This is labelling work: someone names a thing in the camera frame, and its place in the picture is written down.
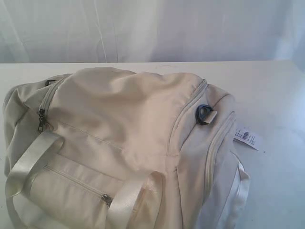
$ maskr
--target barcode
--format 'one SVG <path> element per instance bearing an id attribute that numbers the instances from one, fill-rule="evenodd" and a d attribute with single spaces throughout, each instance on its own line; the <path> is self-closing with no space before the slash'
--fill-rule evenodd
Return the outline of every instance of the barcode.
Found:
<path id="1" fill-rule="evenodd" d="M 244 136 L 243 136 L 243 140 L 246 140 L 247 137 L 248 137 L 248 135 L 249 135 L 249 132 L 245 132 L 245 133 L 244 133 Z"/>

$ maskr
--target metal zipper pull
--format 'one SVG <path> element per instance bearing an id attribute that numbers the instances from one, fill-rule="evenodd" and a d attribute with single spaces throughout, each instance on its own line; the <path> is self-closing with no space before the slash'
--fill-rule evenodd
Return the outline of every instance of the metal zipper pull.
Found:
<path id="1" fill-rule="evenodd" d="M 43 109 L 39 109 L 38 111 L 38 115 L 39 115 L 39 125 L 38 125 L 38 133 L 42 133 L 43 132 L 43 127 L 46 125 L 46 116 L 45 116 L 45 110 Z"/>
<path id="2" fill-rule="evenodd" d="M 110 196 L 106 195 L 106 194 L 103 194 L 101 199 L 106 202 L 108 208 L 110 207 L 110 205 L 111 205 L 111 203 L 113 201 L 113 199 Z"/>

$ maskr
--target white table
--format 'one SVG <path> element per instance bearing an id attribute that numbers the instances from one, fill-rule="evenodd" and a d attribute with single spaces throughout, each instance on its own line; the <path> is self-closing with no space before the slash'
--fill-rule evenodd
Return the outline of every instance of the white table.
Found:
<path id="1" fill-rule="evenodd" d="M 305 75 L 292 62 L 0 64 L 0 100 L 14 85 L 96 66 L 161 74 L 195 73 L 233 94 L 238 120 L 264 139 L 260 151 L 235 143 L 252 177 L 248 202 L 237 228 L 305 227 Z M 0 141 L 0 227 L 9 229 L 12 226 L 5 205 L 2 131 Z M 23 214 L 28 214 L 27 205 L 19 207 Z"/>

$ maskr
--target cream duffel bag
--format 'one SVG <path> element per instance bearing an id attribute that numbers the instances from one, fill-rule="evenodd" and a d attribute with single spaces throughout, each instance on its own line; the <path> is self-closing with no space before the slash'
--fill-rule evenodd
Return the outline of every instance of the cream duffel bag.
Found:
<path id="1" fill-rule="evenodd" d="M 7 208 L 19 193 L 73 229 L 234 228 L 249 176 L 234 98 L 190 73 L 90 68 L 4 101 Z"/>

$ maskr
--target white backdrop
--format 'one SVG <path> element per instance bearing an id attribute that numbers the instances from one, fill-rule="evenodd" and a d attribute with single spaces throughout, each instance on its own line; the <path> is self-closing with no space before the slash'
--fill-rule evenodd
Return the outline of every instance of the white backdrop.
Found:
<path id="1" fill-rule="evenodd" d="M 0 62 L 293 59 L 304 0 L 0 0 Z"/>

